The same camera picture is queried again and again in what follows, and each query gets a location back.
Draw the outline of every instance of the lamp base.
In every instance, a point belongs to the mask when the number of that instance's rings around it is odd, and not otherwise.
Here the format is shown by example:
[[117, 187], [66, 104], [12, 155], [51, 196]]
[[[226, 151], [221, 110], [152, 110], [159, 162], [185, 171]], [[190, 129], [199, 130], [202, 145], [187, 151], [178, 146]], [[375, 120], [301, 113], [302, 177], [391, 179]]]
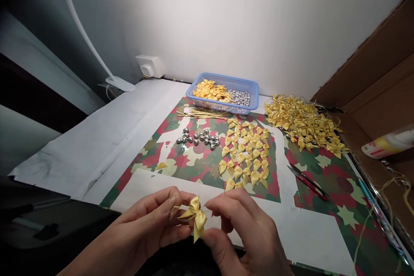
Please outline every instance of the lamp base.
[[105, 81], [108, 84], [111, 84], [113, 86], [115, 86], [116, 88], [119, 88], [122, 91], [133, 91], [135, 90], [135, 85], [119, 78], [119, 77], [115, 77], [112, 79], [111, 77], [108, 77], [105, 79]]

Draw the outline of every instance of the white lamp arm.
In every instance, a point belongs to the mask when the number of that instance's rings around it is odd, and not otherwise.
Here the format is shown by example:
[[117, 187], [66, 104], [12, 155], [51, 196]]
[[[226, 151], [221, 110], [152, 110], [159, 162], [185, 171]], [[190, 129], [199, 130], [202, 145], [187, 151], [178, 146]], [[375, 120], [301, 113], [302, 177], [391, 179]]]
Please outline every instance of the white lamp arm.
[[72, 0], [66, 0], [66, 3], [68, 4], [70, 14], [72, 15], [73, 20], [75, 21], [76, 26], [78, 27], [82, 37], [84, 38], [86, 44], [89, 46], [92, 53], [95, 55], [96, 59], [100, 63], [100, 65], [105, 69], [105, 71], [108, 73], [108, 75], [111, 77], [111, 79], [115, 80], [112, 72], [108, 69], [108, 67], [105, 65], [102, 58], [99, 56], [98, 52], [96, 51], [94, 45], [92, 44], [91, 40], [89, 39], [88, 35], [86, 34], [85, 30], [83, 29], [82, 23], [79, 20], [78, 14], [76, 14], [75, 7], [73, 6]]

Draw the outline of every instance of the finger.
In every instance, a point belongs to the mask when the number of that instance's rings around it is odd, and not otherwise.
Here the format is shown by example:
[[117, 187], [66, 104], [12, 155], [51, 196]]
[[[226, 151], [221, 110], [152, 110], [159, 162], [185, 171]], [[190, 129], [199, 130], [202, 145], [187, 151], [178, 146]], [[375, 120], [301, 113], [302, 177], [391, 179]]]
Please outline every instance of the finger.
[[221, 230], [229, 234], [233, 232], [233, 226], [229, 219], [221, 216]]
[[166, 228], [160, 237], [160, 248], [186, 239], [191, 234], [188, 226], [173, 226]]
[[229, 198], [238, 200], [241, 205], [248, 211], [248, 213], [252, 215], [253, 218], [258, 218], [262, 215], [263, 210], [243, 188], [227, 191], [226, 194], [222, 193], [218, 197], [222, 196], [227, 196]]
[[158, 208], [170, 197], [175, 197], [176, 205], [181, 206], [181, 193], [177, 187], [173, 186], [141, 198], [135, 204], [133, 204], [131, 208], [124, 212], [117, 219], [117, 221], [121, 223], [126, 223], [139, 219]]
[[230, 220], [242, 240], [247, 240], [251, 235], [252, 229], [257, 225], [242, 204], [230, 197], [217, 196], [208, 201], [205, 206], [215, 214], [219, 213]]
[[213, 259], [219, 266], [221, 275], [244, 274], [244, 268], [225, 232], [216, 228], [208, 229], [203, 234], [203, 241], [210, 248]]
[[176, 204], [176, 196], [172, 196], [149, 214], [126, 224], [132, 226], [132, 238], [141, 238], [158, 225], [165, 225], [169, 220], [171, 208]]

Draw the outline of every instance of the pile of bows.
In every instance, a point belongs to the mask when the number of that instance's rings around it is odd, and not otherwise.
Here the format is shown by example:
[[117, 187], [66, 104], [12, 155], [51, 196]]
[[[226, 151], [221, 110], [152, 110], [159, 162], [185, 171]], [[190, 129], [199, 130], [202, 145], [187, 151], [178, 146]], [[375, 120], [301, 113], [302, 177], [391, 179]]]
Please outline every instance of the pile of bows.
[[220, 174], [227, 170], [231, 175], [231, 178], [226, 182], [226, 191], [233, 188], [243, 188], [250, 180], [252, 186], [260, 182], [267, 189], [266, 179], [269, 176], [267, 156], [270, 149], [267, 138], [269, 130], [255, 127], [247, 121], [240, 124], [237, 118], [228, 119], [227, 122], [229, 130], [221, 155], [224, 158], [230, 154], [230, 160], [226, 162], [223, 159], [219, 163]]
[[197, 84], [197, 89], [193, 92], [194, 96], [227, 103], [233, 102], [231, 94], [226, 92], [224, 85], [214, 85], [216, 82], [213, 80], [203, 80]]
[[274, 127], [283, 127], [292, 142], [297, 142], [299, 150], [304, 148], [325, 147], [337, 157], [349, 149], [340, 141], [335, 131], [341, 132], [339, 124], [318, 113], [314, 104], [308, 104], [303, 98], [275, 95], [271, 103], [265, 102], [267, 121]]

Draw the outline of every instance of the blue plastic basket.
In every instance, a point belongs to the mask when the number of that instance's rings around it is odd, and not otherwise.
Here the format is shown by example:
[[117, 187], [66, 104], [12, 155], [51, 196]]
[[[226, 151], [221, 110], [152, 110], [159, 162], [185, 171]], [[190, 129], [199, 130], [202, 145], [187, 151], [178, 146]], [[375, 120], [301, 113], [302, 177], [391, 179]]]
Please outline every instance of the blue plastic basket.
[[[250, 93], [250, 105], [240, 106], [232, 103], [225, 103], [216, 100], [204, 99], [195, 97], [194, 90], [197, 88], [197, 84], [202, 82], [203, 79], [216, 81], [216, 85], [224, 85], [228, 89], [247, 91]], [[240, 78], [232, 78], [226, 75], [217, 75], [213, 73], [201, 73], [196, 80], [191, 84], [185, 94], [188, 98], [192, 99], [196, 106], [226, 111], [233, 114], [249, 114], [250, 111], [256, 110], [259, 106], [259, 85], [256, 82], [244, 80]]]

